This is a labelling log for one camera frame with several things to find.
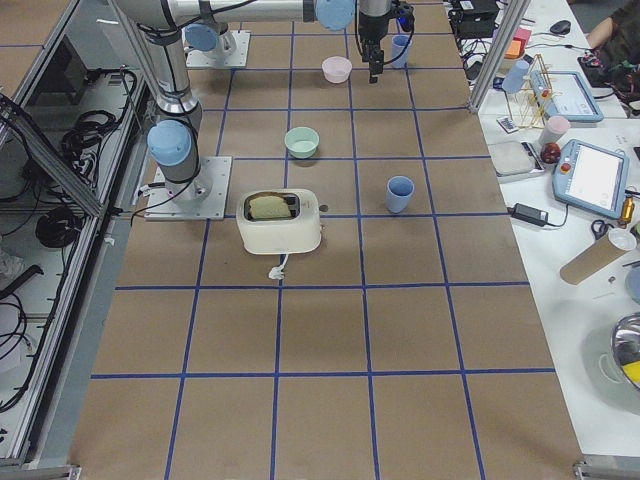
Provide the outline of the brass cylinder tool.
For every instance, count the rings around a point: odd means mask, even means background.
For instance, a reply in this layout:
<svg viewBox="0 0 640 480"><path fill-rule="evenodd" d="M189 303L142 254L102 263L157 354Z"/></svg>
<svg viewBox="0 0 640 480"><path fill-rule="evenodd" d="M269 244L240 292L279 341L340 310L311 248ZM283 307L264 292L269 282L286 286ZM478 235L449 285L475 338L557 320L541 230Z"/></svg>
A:
<svg viewBox="0 0 640 480"><path fill-rule="evenodd" d="M634 209L634 196L627 195L625 200L623 201L621 214L617 221L620 228L626 228L630 224L633 217Z"/></svg>

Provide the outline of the near teach pendant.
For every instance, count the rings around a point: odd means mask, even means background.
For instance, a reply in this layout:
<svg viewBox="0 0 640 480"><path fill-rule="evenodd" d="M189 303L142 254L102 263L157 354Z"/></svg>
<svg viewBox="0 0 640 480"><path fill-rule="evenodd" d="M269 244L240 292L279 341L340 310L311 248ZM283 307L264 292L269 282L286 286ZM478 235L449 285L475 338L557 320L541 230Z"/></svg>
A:
<svg viewBox="0 0 640 480"><path fill-rule="evenodd" d="M616 219L622 213L629 159L581 140L562 149L552 174L554 197L565 204Z"/></svg>

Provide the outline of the pink cup on table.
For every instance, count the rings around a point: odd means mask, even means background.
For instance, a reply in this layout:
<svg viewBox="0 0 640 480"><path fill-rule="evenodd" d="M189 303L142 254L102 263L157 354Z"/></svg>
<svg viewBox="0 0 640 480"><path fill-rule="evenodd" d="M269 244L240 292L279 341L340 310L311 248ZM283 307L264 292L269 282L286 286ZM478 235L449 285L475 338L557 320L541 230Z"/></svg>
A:
<svg viewBox="0 0 640 480"><path fill-rule="evenodd" d="M571 123L564 116L553 115L546 120L542 132L538 137L537 143L540 147L549 143L557 143L570 128Z"/></svg>

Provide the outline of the orange sticky note pad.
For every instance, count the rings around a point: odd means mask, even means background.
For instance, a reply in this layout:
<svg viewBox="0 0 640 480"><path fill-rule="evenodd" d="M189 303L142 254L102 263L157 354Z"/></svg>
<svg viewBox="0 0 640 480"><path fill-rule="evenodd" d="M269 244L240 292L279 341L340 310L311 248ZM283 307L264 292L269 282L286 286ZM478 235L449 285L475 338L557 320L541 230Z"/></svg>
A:
<svg viewBox="0 0 640 480"><path fill-rule="evenodd" d="M527 44L529 43L532 31L526 28L518 28L507 47L504 58L515 60L524 55Z"/></svg>

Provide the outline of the far teach pendant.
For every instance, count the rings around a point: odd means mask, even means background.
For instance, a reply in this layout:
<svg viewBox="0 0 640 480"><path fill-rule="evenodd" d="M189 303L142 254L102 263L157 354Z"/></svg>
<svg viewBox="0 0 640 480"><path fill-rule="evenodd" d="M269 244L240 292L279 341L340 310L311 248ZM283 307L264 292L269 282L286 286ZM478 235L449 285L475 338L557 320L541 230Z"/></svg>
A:
<svg viewBox="0 0 640 480"><path fill-rule="evenodd" d="M598 123L604 119L590 87L578 72L534 70L529 81L546 117L562 116L578 123Z"/></svg>

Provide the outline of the bread slice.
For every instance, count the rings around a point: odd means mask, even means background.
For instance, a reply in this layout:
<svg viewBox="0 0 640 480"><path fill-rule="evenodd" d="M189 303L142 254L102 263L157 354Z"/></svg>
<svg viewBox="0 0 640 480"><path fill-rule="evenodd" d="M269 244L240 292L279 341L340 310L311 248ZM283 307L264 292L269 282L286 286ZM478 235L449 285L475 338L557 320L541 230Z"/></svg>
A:
<svg viewBox="0 0 640 480"><path fill-rule="evenodd" d="M249 200L249 214L253 220L287 219L291 210L282 196L266 195Z"/></svg>

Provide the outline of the aluminium frame post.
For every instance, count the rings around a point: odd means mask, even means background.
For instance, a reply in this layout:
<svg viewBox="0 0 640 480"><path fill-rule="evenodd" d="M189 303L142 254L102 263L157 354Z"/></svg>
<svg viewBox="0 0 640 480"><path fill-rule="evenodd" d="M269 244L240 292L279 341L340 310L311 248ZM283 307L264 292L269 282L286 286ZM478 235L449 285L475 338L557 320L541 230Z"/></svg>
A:
<svg viewBox="0 0 640 480"><path fill-rule="evenodd" d="M503 10L496 37L485 56L483 66L469 97L468 109L470 112L479 112L487 93L492 89L493 79L529 4L530 0L512 0Z"/></svg>

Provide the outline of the person in dark clothes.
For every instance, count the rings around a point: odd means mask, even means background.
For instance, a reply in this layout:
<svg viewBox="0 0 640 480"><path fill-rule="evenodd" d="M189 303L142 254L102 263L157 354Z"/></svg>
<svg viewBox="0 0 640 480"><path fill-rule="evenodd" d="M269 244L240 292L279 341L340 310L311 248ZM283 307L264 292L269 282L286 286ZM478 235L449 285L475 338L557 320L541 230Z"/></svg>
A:
<svg viewBox="0 0 640 480"><path fill-rule="evenodd" d="M600 76L625 103L639 100L639 0L628 1L588 35Z"/></svg>

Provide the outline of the pink bowl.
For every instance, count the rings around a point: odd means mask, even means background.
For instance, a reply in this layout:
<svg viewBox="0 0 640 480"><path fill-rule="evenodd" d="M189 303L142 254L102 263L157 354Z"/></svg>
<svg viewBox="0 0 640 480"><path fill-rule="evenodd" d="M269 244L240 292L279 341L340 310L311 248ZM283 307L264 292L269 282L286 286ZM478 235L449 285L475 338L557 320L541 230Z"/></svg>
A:
<svg viewBox="0 0 640 480"><path fill-rule="evenodd" d="M332 84L341 84L349 79L352 63L345 57L331 56L322 62L321 69L326 81Z"/></svg>

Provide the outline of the black power adapter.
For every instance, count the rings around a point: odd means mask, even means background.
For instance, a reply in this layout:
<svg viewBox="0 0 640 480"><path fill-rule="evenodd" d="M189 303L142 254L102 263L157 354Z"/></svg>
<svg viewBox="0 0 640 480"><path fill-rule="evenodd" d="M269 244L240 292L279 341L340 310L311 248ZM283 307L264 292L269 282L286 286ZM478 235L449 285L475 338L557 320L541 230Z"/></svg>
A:
<svg viewBox="0 0 640 480"><path fill-rule="evenodd" d="M516 203L507 208L509 215L520 221L524 221L531 225L544 227L548 224L548 213L528 205Z"/></svg>

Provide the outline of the steel mixing bowl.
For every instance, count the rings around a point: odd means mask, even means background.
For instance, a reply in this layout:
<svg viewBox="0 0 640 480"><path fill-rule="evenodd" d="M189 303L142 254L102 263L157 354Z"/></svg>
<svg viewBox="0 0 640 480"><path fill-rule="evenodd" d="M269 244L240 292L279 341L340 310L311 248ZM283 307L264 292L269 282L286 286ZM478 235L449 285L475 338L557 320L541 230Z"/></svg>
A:
<svg viewBox="0 0 640 480"><path fill-rule="evenodd" d="M639 313L618 320L610 336L610 353L616 377L639 395Z"/></svg>

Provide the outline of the cardboard tube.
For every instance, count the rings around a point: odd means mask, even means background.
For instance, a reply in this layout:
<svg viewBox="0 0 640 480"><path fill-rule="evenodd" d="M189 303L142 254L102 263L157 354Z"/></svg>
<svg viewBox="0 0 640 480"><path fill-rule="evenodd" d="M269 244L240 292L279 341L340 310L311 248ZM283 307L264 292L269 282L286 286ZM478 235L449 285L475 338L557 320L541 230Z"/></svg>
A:
<svg viewBox="0 0 640 480"><path fill-rule="evenodd" d="M637 240L633 234L621 228L613 228L565 264L560 269L559 275L565 282L578 285L627 252L635 249L636 246Z"/></svg>

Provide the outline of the blue cup on rack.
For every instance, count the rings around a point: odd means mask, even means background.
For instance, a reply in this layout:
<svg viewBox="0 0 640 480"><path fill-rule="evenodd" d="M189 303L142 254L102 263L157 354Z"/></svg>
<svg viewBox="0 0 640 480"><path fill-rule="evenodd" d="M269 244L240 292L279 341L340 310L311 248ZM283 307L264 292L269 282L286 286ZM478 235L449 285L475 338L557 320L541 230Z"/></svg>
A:
<svg viewBox="0 0 640 480"><path fill-rule="evenodd" d="M502 90L507 94L514 94L520 91L524 85L525 76L528 71L529 63L526 60L516 61L502 81Z"/></svg>

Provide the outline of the black computer mouse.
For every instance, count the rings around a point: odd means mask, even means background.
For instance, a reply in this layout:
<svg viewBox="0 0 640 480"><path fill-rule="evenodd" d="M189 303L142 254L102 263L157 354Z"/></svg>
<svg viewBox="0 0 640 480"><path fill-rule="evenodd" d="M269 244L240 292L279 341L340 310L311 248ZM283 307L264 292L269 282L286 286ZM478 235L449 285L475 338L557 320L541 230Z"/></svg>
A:
<svg viewBox="0 0 640 480"><path fill-rule="evenodd" d="M570 20L559 20L549 27L549 33L556 36L564 36L571 31L571 27Z"/></svg>

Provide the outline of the blue cup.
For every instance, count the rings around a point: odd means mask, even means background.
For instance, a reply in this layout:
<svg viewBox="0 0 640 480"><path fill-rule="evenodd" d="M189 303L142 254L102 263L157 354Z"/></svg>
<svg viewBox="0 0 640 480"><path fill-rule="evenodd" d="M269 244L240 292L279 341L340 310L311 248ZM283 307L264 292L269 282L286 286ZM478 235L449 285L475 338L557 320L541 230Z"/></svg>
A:
<svg viewBox="0 0 640 480"><path fill-rule="evenodd" d="M406 66L412 39L409 35L394 35L391 40L391 66L402 69Z"/></svg>
<svg viewBox="0 0 640 480"><path fill-rule="evenodd" d="M524 85L525 76L528 71L529 63L526 60L516 61L502 81L502 90L507 94L514 94L520 91Z"/></svg>
<svg viewBox="0 0 640 480"><path fill-rule="evenodd" d="M386 207L390 213L398 214L404 211L414 194L415 185L407 176L393 176L386 185Z"/></svg>

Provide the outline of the wooden cup rack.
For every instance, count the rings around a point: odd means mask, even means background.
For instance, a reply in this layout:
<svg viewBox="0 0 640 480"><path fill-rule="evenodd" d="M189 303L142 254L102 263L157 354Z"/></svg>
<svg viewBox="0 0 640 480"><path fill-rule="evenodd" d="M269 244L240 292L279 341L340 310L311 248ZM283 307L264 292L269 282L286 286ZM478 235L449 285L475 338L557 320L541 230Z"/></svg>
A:
<svg viewBox="0 0 640 480"><path fill-rule="evenodd" d="M516 126L541 129L549 117L554 97L550 71L540 53L534 54L520 91L509 96L508 106Z"/></svg>

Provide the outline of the black electronics box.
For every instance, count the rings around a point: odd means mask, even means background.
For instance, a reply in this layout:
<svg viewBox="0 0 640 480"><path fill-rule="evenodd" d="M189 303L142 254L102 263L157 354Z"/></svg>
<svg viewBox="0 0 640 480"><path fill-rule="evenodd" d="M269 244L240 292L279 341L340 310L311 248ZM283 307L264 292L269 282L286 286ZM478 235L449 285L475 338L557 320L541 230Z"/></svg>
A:
<svg viewBox="0 0 640 480"><path fill-rule="evenodd" d="M451 1L448 18L453 34L461 40L491 38L499 7L492 0Z"/></svg>

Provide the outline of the kitchen scale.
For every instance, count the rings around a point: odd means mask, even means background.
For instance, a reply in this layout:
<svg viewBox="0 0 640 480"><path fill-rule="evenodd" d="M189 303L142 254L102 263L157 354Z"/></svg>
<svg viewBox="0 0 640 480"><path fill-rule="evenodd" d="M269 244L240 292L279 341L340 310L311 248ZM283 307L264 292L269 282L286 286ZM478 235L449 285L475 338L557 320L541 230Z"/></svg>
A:
<svg viewBox="0 0 640 480"><path fill-rule="evenodd" d="M500 183L533 178L545 173L538 152L529 142L505 142L488 146Z"/></svg>

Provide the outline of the teach pendant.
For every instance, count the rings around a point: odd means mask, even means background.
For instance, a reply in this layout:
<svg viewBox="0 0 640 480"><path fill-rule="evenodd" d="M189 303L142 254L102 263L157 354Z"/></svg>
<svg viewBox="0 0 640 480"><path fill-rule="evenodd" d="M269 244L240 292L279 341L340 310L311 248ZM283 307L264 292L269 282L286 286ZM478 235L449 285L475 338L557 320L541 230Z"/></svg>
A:
<svg viewBox="0 0 640 480"><path fill-rule="evenodd" d="M552 174L554 197L565 204L616 219L622 213L629 159L581 140L562 149Z"/></svg>
<svg viewBox="0 0 640 480"><path fill-rule="evenodd" d="M598 123L604 119L590 87L578 72L534 70L529 81L546 117L562 116L578 123Z"/></svg>

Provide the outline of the cream toaster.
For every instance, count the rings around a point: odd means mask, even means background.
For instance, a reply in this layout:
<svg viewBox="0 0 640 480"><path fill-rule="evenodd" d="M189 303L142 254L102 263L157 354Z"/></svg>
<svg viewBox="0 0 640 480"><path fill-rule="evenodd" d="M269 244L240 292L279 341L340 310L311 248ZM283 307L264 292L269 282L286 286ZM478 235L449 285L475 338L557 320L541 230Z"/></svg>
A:
<svg viewBox="0 0 640 480"><path fill-rule="evenodd" d="M249 214L249 200L266 195L285 198L291 217L253 220ZM244 248L256 255L307 253L321 243L319 202L307 189L273 189L244 194L237 204L236 223Z"/></svg>

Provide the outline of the red apple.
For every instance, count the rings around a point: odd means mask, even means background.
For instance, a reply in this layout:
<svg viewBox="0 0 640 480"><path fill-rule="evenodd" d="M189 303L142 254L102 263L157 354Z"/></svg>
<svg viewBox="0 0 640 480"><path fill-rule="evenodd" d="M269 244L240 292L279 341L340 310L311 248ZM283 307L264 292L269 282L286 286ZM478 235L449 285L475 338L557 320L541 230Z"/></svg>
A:
<svg viewBox="0 0 640 480"><path fill-rule="evenodd" d="M557 143L546 143L541 149L540 157L545 164L556 164L561 157L561 148Z"/></svg>

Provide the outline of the green bowl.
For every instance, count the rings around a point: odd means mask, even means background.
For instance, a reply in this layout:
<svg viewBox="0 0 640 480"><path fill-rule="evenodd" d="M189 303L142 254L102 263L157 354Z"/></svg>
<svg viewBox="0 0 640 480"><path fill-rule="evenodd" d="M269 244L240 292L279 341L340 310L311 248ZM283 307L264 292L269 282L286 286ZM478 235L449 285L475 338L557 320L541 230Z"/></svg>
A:
<svg viewBox="0 0 640 480"><path fill-rule="evenodd" d="M318 148L319 134L310 127L294 127L284 137L288 153L297 159L312 157Z"/></svg>

